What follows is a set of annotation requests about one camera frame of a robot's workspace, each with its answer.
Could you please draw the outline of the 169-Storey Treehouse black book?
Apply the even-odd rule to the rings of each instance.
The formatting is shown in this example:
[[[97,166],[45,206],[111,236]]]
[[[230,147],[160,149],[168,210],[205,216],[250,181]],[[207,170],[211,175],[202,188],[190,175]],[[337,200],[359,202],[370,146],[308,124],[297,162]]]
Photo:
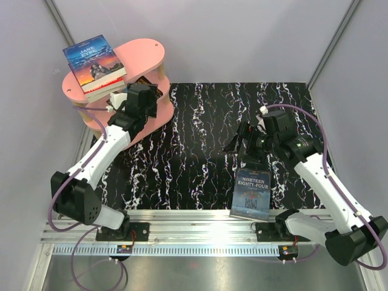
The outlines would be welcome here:
[[[155,92],[158,98],[163,96],[163,92],[158,88],[158,85],[156,83],[150,82],[145,76],[139,77],[135,83],[147,85]]]

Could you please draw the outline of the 13-Storey Treehouse red book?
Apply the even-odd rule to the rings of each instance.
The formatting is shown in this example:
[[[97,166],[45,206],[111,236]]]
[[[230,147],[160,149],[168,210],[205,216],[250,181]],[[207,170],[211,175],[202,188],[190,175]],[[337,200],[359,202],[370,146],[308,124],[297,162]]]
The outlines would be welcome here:
[[[84,95],[86,98],[89,98],[91,96],[95,96],[97,94],[100,94],[102,92],[108,91],[113,88],[122,87],[125,85],[125,82],[123,78],[117,78],[115,80],[112,80],[111,82],[107,82],[105,84],[102,84],[100,86],[97,86],[89,91],[85,91]]]

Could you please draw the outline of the Jane Eyre blue book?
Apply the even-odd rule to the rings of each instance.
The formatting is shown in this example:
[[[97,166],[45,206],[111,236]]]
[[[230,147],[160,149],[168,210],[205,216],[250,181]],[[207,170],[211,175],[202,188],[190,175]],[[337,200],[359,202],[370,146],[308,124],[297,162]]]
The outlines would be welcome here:
[[[62,51],[83,92],[127,74],[124,64],[103,35],[79,42]]]

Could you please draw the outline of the purple paperback book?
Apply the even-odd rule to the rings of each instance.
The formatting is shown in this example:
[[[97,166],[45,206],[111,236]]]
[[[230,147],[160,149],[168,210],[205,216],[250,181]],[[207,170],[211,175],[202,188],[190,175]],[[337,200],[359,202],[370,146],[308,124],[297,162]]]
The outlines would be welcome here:
[[[125,92],[126,92],[126,88],[124,88],[124,87],[117,88],[115,90],[106,90],[104,92],[99,92],[93,96],[87,97],[87,102],[88,103],[96,102],[97,100],[100,100],[101,98],[109,96],[111,93],[125,93]]]

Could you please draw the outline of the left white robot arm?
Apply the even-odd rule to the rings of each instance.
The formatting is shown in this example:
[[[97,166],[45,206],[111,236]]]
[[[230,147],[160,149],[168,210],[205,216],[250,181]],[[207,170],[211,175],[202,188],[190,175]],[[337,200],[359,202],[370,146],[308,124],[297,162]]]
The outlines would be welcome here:
[[[76,221],[107,229],[114,239],[123,241],[130,235],[130,217],[124,210],[103,205],[96,186],[116,156],[144,129],[149,118],[157,114],[157,86],[131,83],[124,95],[110,95],[113,115],[102,126],[102,136],[85,156],[65,173],[51,177],[52,201],[48,210],[50,227],[59,232],[52,220],[56,212]]]

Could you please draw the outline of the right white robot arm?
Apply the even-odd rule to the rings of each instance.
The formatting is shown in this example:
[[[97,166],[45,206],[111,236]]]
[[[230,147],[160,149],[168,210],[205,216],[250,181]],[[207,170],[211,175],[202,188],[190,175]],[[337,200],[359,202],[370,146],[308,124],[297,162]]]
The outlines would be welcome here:
[[[340,265],[347,266],[381,245],[387,220],[372,216],[346,189],[327,165],[326,151],[308,135],[300,135],[290,113],[262,107],[257,125],[242,122],[224,147],[238,153],[247,142],[244,159],[235,177],[230,216],[267,221],[269,218],[270,173],[264,170],[267,155],[273,154],[312,188],[329,211],[325,222],[289,209],[275,217],[272,232],[282,241],[303,237],[326,248]]]

